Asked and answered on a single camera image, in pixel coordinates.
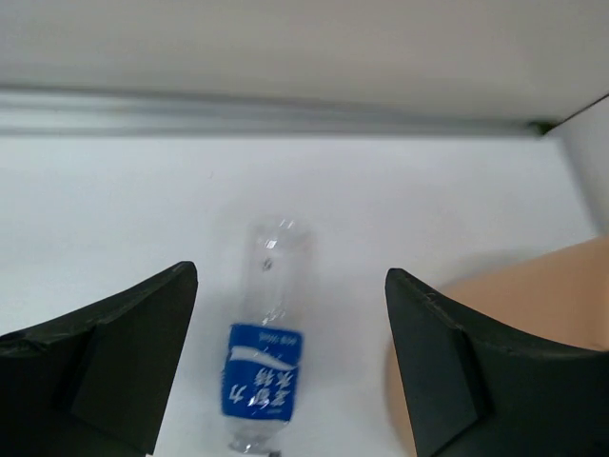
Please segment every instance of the plastic water bottle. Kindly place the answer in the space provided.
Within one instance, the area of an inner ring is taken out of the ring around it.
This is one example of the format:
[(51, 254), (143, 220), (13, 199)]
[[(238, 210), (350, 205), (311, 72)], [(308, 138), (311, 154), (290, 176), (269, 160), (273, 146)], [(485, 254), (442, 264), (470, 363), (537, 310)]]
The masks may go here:
[(222, 382), (222, 411), (230, 448), (268, 454), (269, 440), (292, 417), (303, 350), (297, 283), (302, 277), (307, 232), (289, 218), (253, 227), (246, 293), (231, 327)]

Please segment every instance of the white table surface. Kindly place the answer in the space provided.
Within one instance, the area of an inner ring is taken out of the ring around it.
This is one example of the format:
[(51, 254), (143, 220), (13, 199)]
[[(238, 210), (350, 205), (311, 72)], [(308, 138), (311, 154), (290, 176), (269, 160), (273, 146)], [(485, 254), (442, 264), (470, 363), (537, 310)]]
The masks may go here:
[(286, 457), (403, 455), (383, 280), (438, 286), (595, 235), (558, 140), (0, 138), (0, 334), (180, 260), (200, 288), (156, 456), (224, 455), (219, 379), (248, 221), (315, 230)]

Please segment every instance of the white surface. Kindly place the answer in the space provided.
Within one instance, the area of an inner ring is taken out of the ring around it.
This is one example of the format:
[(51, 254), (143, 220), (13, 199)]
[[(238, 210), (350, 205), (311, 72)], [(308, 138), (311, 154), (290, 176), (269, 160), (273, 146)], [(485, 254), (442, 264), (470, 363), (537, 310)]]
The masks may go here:
[(609, 232), (609, 98), (553, 130), (564, 141), (573, 170), (600, 229)]
[(401, 456), (383, 402), (383, 280), (433, 285), (594, 236), (549, 139), (0, 139), (0, 334), (179, 260), (200, 288), (157, 457), (223, 455), (219, 377), (246, 224), (315, 230), (289, 457)]
[(606, 0), (5, 0), (0, 82), (564, 118), (609, 90)]

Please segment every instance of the blue bottle label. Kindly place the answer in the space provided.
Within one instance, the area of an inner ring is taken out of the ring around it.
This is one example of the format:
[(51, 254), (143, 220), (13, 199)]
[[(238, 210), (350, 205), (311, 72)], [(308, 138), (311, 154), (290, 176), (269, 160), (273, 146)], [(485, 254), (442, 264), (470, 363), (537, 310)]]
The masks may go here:
[(289, 421), (302, 351), (297, 331), (233, 325), (222, 380), (224, 415)]

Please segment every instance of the clear plastic bottle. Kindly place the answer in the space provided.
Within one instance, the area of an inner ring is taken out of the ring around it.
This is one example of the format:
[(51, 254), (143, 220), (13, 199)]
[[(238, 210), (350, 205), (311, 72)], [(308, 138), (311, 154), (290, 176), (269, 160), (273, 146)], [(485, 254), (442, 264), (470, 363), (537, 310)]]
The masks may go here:
[(267, 218), (252, 228), (245, 299), (231, 328), (222, 382), (229, 446), (242, 453), (268, 454), (269, 440), (293, 412), (303, 346), (297, 284), (307, 238), (289, 218)]

